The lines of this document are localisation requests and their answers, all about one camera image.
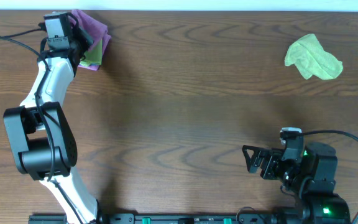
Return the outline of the purple microfiber cloth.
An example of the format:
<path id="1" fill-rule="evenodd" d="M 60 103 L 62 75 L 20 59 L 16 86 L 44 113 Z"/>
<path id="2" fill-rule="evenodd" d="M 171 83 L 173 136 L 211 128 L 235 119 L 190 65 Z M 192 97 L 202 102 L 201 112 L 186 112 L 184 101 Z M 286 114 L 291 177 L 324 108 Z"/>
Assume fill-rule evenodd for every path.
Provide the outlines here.
<path id="1" fill-rule="evenodd" d="M 93 47 L 100 40 L 102 40 L 106 34 L 108 34 L 108 27 L 106 24 L 99 22 L 93 17 L 87 15 L 85 12 L 79 9 L 74 9 L 71 13 L 79 20 L 80 27 L 87 31 L 87 33 L 89 33 L 94 40 L 94 44 L 89 48 L 89 50 L 93 49 Z"/>

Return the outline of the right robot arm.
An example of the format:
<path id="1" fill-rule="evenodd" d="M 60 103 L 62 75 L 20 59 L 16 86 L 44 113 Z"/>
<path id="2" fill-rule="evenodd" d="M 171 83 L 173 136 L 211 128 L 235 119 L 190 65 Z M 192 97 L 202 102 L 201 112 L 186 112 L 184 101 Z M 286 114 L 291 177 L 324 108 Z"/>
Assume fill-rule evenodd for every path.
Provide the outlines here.
<path id="1" fill-rule="evenodd" d="M 261 178 L 279 180 L 291 192 L 294 207 L 278 207 L 265 223 L 350 223 L 346 201 L 334 193 L 337 157 L 329 145 L 286 144 L 284 149 L 242 147 L 247 170 L 261 168 Z"/>

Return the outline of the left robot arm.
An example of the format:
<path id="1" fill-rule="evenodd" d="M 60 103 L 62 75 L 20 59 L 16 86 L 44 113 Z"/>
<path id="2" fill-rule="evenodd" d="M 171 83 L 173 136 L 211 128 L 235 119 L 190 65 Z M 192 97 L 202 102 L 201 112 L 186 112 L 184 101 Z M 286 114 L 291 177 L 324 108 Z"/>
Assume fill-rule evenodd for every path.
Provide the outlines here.
<path id="1" fill-rule="evenodd" d="M 3 121 L 17 170 L 49 189 L 65 211 L 62 223 L 101 223 L 98 201 L 76 169 L 74 135 L 62 110 L 68 86 L 93 40 L 70 12 L 44 15 L 39 72 L 22 103 Z"/>

